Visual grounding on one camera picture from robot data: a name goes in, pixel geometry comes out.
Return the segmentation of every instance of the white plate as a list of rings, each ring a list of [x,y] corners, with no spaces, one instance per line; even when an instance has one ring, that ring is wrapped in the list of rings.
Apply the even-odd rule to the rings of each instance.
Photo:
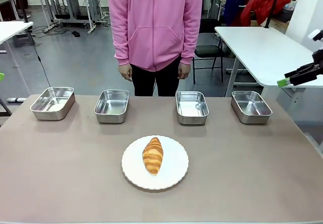
[[[164,151],[163,161],[156,176],[145,168],[142,152],[157,137]],[[184,147],[172,138],[164,136],[146,136],[131,143],[123,153],[122,171],[134,185],[148,190],[167,189],[180,182],[188,171],[188,156]]]

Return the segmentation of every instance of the person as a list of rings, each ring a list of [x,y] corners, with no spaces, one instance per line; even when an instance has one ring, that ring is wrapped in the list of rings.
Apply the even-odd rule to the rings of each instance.
[[[202,0],[109,0],[115,58],[136,96],[175,96],[197,43]]]

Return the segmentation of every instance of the white table leg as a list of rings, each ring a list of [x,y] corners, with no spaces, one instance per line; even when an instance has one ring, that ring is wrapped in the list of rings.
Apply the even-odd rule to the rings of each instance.
[[[92,31],[96,28],[96,25],[93,25],[92,19],[91,19],[91,14],[90,14],[90,4],[89,4],[89,0],[85,0],[85,4],[86,4],[86,10],[87,10],[87,16],[89,18],[89,23],[90,23],[90,30],[87,32],[87,34],[91,34]]]
[[[288,111],[287,111],[288,113],[292,113],[297,108],[299,101],[303,96],[304,91],[305,91],[305,88],[296,88],[296,91],[292,96],[291,103],[288,107]]]
[[[232,92],[232,89],[233,89],[234,81],[236,80],[239,64],[240,64],[240,61],[239,61],[238,58],[236,58],[235,61],[234,61],[232,73],[231,73],[231,76],[230,76],[226,97],[231,97],[231,92]]]
[[[45,20],[46,20],[46,23],[47,23],[47,26],[48,26],[48,30],[50,30],[51,27],[50,27],[49,21],[47,19],[46,11],[45,11],[44,4],[43,4],[42,0],[40,0],[40,5],[41,5],[41,8],[42,8],[42,11],[44,12],[44,16],[45,16]]]
[[[26,80],[25,80],[24,76],[21,73],[21,70],[20,70],[20,68],[19,68],[19,66],[18,66],[18,64],[16,62],[16,59],[14,57],[14,54],[12,53],[12,50],[10,48],[10,45],[9,45],[8,41],[5,41],[4,45],[5,45],[5,49],[7,51],[8,56],[11,57],[13,68],[16,68],[18,70],[18,73],[19,73],[19,75],[20,75],[20,77],[22,79],[22,82],[23,82],[23,84],[24,84],[24,86],[25,86],[25,88],[27,90],[28,95],[31,95],[30,90],[29,90],[29,88],[27,86]]]
[[[263,98],[269,98],[269,99],[277,99],[279,93],[281,92],[281,89],[276,87],[264,87],[261,93],[261,96]]]
[[[210,13],[210,10],[211,10],[211,1],[212,0],[209,0],[209,2],[208,2],[208,7],[207,7],[207,18],[208,18],[208,16],[209,16],[209,13]]]
[[[19,16],[18,16],[18,12],[17,12],[17,9],[16,9],[15,1],[10,0],[10,2],[11,2],[12,9],[14,10],[16,20],[19,21]]]
[[[222,1],[220,1],[219,13],[218,13],[218,21],[220,21],[221,9],[222,9]]]
[[[101,1],[100,0],[99,0],[99,9],[100,9],[100,18],[103,18],[103,13],[102,13],[102,8],[101,8]]]

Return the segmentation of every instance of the stainless steel tray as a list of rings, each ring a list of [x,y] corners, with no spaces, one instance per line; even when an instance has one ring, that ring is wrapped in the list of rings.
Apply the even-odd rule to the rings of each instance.
[[[265,124],[273,114],[260,94],[254,91],[232,92],[231,105],[244,124]]]
[[[178,121],[182,125],[204,125],[209,114],[205,97],[201,92],[176,93]]]
[[[123,123],[126,120],[129,91],[109,89],[101,93],[94,108],[100,123]]]
[[[74,101],[73,88],[50,87],[36,99],[30,110],[39,120],[59,121],[65,118]]]

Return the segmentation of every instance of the hoodie pocket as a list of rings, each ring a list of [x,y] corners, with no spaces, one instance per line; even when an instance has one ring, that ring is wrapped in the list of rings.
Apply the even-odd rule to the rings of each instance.
[[[138,27],[128,41],[129,63],[148,69],[152,65],[151,27]]]
[[[171,27],[156,27],[154,56],[156,63],[173,59],[183,52],[183,33],[179,37]]]

